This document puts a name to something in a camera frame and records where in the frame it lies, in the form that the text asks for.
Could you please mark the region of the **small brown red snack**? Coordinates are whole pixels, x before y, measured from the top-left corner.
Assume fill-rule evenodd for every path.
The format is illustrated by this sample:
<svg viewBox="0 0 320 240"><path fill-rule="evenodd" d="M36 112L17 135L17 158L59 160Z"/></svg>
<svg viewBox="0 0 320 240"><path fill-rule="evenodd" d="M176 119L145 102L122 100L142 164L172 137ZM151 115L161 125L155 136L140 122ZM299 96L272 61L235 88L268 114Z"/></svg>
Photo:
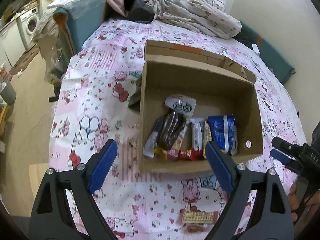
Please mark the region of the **small brown red snack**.
<svg viewBox="0 0 320 240"><path fill-rule="evenodd" d="M204 226L200 224L187 224L186 230L188 233L204 232Z"/></svg>

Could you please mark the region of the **beige wafer biscuit packet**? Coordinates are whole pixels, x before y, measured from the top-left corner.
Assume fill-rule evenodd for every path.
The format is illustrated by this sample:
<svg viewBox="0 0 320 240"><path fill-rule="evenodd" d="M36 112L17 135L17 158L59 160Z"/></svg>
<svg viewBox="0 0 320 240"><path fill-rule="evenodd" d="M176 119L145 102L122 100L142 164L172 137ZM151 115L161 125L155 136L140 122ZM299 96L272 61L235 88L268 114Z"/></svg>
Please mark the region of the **beige wafer biscuit packet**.
<svg viewBox="0 0 320 240"><path fill-rule="evenodd" d="M198 212L185 210L182 214L182 224L215 224L218 216L218 211Z"/></svg>

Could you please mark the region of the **blue snack bag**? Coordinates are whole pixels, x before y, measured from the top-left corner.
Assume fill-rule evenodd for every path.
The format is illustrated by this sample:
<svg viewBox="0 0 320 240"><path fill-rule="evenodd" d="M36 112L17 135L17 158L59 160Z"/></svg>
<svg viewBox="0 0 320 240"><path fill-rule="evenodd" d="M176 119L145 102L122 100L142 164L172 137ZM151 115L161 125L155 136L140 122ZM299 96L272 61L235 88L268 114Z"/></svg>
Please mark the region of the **blue snack bag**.
<svg viewBox="0 0 320 240"><path fill-rule="evenodd" d="M229 155L238 153L238 136L234 115L209 116L208 124L212 139L217 143L222 152Z"/></svg>

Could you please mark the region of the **white red striped packet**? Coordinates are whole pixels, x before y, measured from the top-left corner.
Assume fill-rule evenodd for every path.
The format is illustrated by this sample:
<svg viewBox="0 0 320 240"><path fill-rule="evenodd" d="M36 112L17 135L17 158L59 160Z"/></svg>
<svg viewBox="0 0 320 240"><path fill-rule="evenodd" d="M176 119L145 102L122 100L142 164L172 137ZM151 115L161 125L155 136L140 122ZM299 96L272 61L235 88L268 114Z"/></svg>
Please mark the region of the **white red striped packet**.
<svg viewBox="0 0 320 240"><path fill-rule="evenodd" d="M191 118L192 160L203 159L204 118Z"/></svg>

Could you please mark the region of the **yellow wafer packet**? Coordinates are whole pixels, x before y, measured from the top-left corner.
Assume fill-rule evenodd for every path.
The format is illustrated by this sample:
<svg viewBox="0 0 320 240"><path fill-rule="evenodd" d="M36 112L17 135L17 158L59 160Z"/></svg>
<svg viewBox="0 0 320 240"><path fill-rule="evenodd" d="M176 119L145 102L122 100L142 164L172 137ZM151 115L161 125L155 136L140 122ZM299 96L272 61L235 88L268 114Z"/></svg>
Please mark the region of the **yellow wafer packet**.
<svg viewBox="0 0 320 240"><path fill-rule="evenodd" d="M203 130L203 157L204 157L204 159L207 159L207 157L206 157L206 144L210 141L212 141L212 133L211 133L210 125L208 124L208 121L205 121L204 122L204 130Z"/></svg>

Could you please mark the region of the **small red candy packet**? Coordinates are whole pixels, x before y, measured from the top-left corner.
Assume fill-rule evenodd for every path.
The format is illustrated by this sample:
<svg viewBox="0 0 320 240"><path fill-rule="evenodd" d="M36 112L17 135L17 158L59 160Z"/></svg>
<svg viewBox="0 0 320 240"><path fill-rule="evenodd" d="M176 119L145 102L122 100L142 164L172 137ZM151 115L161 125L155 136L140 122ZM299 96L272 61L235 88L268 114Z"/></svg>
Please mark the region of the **small red candy packet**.
<svg viewBox="0 0 320 240"><path fill-rule="evenodd" d="M193 149L180 150L178 154L178 160L192 160L193 159Z"/></svg>

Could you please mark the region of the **grey blue snack sachet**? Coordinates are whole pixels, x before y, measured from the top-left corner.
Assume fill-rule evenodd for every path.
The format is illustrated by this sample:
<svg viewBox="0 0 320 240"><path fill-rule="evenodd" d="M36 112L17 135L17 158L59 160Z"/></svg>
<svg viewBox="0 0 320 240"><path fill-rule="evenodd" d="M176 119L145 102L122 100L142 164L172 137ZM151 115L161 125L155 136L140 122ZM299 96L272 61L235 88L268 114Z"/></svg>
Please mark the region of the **grey blue snack sachet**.
<svg viewBox="0 0 320 240"><path fill-rule="evenodd" d="M150 133L147 141L144 144L143 155L145 157L153 158L155 156L153 150L157 146L157 140L158 140L159 132L161 131L161 128L163 125L163 120L164 120L163 116L159 117L156 120L155 125L152 129L152 132Z"/></svg>

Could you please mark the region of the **white black label packet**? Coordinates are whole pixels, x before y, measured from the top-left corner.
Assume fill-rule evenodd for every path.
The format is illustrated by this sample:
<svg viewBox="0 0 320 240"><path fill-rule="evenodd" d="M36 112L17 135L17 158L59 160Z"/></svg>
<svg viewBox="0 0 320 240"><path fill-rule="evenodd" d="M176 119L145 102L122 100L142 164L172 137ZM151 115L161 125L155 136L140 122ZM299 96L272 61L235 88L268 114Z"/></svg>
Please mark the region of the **white black label packet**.
<svg viewBox="0 0 320 240"><path fill-rule="evenodd" d="M181 94L168 96L164 104L177 113L192 117L196 107L196 100Z"/></svg>

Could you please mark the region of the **dark brown chocolate snack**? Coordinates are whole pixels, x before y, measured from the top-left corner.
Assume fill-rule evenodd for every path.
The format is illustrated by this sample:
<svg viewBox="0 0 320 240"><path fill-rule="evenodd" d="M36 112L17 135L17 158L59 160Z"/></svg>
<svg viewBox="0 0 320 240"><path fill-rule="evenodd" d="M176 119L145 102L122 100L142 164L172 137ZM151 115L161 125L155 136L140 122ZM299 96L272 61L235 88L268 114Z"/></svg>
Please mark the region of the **dark brown chocolate snack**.
<svg viewBox="0 0 320 240"><path fill-rule="evenodd" d="M164 150L170 150L186 123L187 119L183 114L169 110L164 116L157 145Z"/></svg>

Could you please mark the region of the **teal cushion headboard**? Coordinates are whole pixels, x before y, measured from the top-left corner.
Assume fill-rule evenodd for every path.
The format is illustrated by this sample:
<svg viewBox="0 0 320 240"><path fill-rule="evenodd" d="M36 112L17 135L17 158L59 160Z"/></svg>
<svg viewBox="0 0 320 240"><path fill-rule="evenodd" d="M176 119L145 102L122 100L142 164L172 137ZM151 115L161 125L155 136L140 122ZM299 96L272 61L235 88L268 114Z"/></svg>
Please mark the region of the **teal cushion headboard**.
<svg viewBox="0 0 320 240"><path fill-rule="evenodd" d="M243 21L240 23L242 29L234 39L251 50L253 50L253 44L256 44L260 53L260 58L280 83L285 85L289 78L296 73L294 66L289 63L285 56L275 46L263 38L256 30Z"/></svg>

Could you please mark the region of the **pink Hello Kitty bedsheet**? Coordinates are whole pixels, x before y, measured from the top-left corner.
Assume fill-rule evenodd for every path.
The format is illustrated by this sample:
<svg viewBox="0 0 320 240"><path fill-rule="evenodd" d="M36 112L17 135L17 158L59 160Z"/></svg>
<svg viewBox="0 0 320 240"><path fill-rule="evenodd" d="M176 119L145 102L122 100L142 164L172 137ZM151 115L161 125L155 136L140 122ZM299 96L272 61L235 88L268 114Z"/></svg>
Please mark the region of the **pink Hello Kitty bedsheet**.
<svg viewBox="0 0 320 240"><path fill-rule="evenodd" d="M271 140L306 142L294 104L260 57L236 40L195 33L160 21L107 20L72 57L62 82L50 134L50 167L70 170L100 151L108 139L118 156L94 199L118 239L204 239L180 223L183 210L220 215L227 197L212 174L161 175L138 170L139 115L129 98L144 64L144 46L158 40L201 48L253 72L260 108L263 155L247 162L254 171L273 168L289 192L296 175L270 157Z"/></svg>

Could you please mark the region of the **brown cardboard box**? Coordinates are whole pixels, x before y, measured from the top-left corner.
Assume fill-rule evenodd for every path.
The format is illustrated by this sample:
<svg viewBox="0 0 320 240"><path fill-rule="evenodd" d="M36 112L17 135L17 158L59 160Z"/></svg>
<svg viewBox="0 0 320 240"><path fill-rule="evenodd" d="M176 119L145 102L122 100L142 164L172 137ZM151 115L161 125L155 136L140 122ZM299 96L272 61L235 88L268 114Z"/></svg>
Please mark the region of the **brown cardboard box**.
<svg viewBox="0 0 320 240"><path fill-rule="evenodd" d="M167 113L166 98L180 94L196 100L196 118L235 116L236 163L263 154L256 77L251 71L219 54L154 40L147 40L144 59L139 148L143 148L156 120Z"/></svg>

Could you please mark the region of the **grey trash bin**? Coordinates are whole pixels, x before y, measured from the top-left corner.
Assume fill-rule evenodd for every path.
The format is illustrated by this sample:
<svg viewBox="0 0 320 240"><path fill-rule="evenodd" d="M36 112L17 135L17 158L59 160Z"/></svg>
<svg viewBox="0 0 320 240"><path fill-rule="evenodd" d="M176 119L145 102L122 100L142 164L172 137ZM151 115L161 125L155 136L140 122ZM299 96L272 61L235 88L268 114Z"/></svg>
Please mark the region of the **grey trash bin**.
<svg viewBox="0 0 320 240"><path fill-rule="evenodd" d="M7 105L11 106L15 102L16 95L16 91L10 81L1 82L1 97Z"/></svg>

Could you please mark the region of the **crumpled floral blanket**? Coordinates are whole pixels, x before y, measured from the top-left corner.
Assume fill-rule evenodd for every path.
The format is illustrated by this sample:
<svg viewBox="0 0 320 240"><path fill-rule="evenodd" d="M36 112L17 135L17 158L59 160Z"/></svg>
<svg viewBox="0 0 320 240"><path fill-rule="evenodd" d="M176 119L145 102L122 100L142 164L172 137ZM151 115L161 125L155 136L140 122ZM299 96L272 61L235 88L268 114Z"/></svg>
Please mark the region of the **crumpled floral blanket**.
<svg viewBox="0 0 320 240"><path fill-rule="evenodd" d="M241 22L226 13L226 0L142 0L157 19L197 33L229 40L242 29Z"/></svg>

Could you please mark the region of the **teal upholstered chair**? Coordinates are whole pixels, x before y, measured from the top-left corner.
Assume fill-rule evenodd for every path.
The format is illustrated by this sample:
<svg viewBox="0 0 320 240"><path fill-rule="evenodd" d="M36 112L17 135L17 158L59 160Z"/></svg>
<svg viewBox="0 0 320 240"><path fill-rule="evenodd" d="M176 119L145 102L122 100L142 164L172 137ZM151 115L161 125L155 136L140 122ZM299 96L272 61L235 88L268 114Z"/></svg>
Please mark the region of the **teal upholstered chair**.
<svg viewBox="0 0 320 240"><path fill-rule="evenodd" d="M79 53L84 42L104 22L106 8L106 0L78 0L55 9L53 20L68 58Z"/></svg>

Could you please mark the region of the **white washing machine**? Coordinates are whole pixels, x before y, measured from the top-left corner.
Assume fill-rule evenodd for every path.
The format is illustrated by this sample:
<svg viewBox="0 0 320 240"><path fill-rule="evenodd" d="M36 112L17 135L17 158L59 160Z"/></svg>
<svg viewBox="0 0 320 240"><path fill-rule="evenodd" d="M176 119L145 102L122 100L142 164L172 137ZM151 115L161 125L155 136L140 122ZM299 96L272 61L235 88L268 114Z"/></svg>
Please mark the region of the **white washing machine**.
<svg viewBox="0 0 320 240"><path fill-rule="evenodd" d="M29 51L35 43L32 41L33 33L39 21L39 12L37 7L33 7L23 13L17 19L20 36L25 50Z"/></svg>

